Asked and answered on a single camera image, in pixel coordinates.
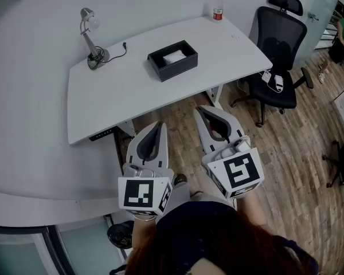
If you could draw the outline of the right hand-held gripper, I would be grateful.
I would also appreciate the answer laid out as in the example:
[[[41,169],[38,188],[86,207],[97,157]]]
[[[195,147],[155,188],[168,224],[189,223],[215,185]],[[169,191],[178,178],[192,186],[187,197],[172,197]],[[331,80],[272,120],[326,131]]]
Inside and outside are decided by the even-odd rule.
[[[207,154],[202,165],[222,195],[226,199],[239,199],[256,189],[264,181],[261,160],[257,148],[251,147],[250,138],[243,136],[238,120],[207,105],[197,107],[193,114]]]

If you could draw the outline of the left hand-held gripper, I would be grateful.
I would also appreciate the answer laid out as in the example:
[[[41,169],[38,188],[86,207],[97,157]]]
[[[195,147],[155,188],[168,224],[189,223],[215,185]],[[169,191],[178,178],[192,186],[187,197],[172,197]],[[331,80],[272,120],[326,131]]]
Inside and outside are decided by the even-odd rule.
[[[173,170],[168,168],[166,124],[156,121],[144,127],[130,141],[127,160],[124,175],[118,178],[119,207],[133,215],[163,215],[174,177]],[[145,163],[157,168],[147,168]]]

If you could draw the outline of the white cloth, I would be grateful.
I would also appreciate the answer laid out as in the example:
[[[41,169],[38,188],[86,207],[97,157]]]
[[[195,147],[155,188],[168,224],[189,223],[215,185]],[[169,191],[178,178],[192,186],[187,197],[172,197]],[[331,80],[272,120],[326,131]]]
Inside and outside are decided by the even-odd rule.
[[[186,58],[186,56],[183,54],[183,52],[181,50],[177,50],[163,56],[163,61],[166,65],[170,65],[177,61],[183,60],[184,58]]]

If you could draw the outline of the person's right forearm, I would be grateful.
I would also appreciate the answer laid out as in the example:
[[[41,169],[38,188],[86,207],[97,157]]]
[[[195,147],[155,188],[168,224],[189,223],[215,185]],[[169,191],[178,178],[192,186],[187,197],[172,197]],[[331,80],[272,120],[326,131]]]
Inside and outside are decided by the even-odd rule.
[[[265,231],[272,234],[267,217],[255,190],[237,199],[237,212],[240,217],[240,228],[245,232]]]

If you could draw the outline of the person's left forearm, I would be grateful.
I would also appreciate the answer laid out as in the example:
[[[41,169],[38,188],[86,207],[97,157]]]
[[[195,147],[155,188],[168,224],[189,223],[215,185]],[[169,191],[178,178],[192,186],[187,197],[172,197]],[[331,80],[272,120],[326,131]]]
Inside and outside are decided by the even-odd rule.
[[[154,236],[156,231],[156,219],[148,222],[135,219],[132,232],[132,252],[130,255],[134,255],[138,250],[144,247],[147,241]]]

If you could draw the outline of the black desk control panel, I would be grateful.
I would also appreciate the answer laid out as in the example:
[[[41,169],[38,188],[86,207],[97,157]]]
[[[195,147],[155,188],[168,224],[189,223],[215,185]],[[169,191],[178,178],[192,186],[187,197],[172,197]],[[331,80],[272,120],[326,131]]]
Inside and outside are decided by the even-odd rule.
[[[103,137],[106,137],[106,136],[112,134],[113,132],[114,132],[114,130],[112,128],[110,128],[110,129],[107,129],[107,130],[105,130],[103,132],[100,132],[100,133],[98,133],[96,135],[93,135],[93,136],[89,137],[89,140],[94,142],[96,140],[99,140],[99,139],[101,139]]]

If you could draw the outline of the person's light grey trousers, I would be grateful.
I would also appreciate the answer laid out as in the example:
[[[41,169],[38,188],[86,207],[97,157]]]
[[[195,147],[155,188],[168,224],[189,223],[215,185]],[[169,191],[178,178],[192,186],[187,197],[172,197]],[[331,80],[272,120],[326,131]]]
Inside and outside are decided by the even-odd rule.
[[[234,209],[234,205],[225,199],[216,197],[215,195],[208,194],[206,192],[198,192],[194,195],[190,195],[190,185],[188,182],[181,182],[173,187],[169,201],[164,211],[164,215],[174,210],[178,206],[186,202],[218,202],[228,205]]]

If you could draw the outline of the black rectangular box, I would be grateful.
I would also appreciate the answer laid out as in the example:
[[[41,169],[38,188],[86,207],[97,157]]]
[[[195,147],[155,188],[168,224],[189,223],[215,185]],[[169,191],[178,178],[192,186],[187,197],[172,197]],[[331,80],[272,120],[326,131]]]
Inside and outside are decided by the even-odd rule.
[[[163,61],[163,56],[177,50],[181,50],[186,58],[166,65]],[[191,70],[198,65],[198,53],[185,40],[154,51],[147,56],[147,59],[162,82]]]

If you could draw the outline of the person's dark top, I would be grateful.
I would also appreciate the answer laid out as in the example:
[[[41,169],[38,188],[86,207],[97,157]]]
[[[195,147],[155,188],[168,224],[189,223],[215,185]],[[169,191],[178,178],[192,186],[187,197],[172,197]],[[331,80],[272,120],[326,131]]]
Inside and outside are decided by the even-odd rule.
[[[295,241],[273,235],[234,208],[186,202],[166,214],[110,275],[318,275]]]

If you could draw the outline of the black mesh office chair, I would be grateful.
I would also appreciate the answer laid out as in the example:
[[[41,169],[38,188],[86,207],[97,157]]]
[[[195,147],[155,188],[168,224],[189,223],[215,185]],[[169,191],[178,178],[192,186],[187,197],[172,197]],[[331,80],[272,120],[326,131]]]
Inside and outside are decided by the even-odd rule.
[[[306,68],[302,68],[302,77],[292,81],[289,71],[292,69],[296,53],[307,34],[306,25],[287,14],[292,12],[297,16],[303,15],[303,6],[300,0],[268,0],[268,3],[278,9],[262,6],[257,10],[258,39],[257,47],[272,63],[267,71],[271,74],[269,83],[258,72],[244,77],[248,83],[249,94],[235,99],[230,105],[234,107],[238,102],[256,99],[260,102],[261,120],[257,127],[264,125],[265,107],[267,105],[279,108],[281,114],[285,109],[296,108],[295,89],[306,84],[309,89],[314,88],[312,78]],[[278,93],[275,85],[275,75],[283,78],[283,91]]]

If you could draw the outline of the red label plastic bottle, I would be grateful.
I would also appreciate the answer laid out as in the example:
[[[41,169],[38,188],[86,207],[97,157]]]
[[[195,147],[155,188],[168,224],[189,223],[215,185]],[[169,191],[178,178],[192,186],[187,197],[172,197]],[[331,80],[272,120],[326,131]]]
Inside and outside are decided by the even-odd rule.
[[[222,21],[223,8],[224,8],[223,0],[215,0],[214,5],[213,5],[213,20],[215,22]]]

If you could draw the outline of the silver desk lamp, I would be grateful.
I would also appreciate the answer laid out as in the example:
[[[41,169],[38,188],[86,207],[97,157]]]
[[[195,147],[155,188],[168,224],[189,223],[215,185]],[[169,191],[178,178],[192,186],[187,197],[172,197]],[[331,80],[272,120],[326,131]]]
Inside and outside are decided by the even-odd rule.
[[[84,7],[80,11],[81,22],[80,22],[80,34],[85,39],[90,54],[88,55],[87,63],[91,70],[102,67],[110,59],[110,54],[107,50],[95,46],[90,39],[88,32],[90,29],[96,29],[99,27],[100,22],[95,17],[95,12],[87,7]]]

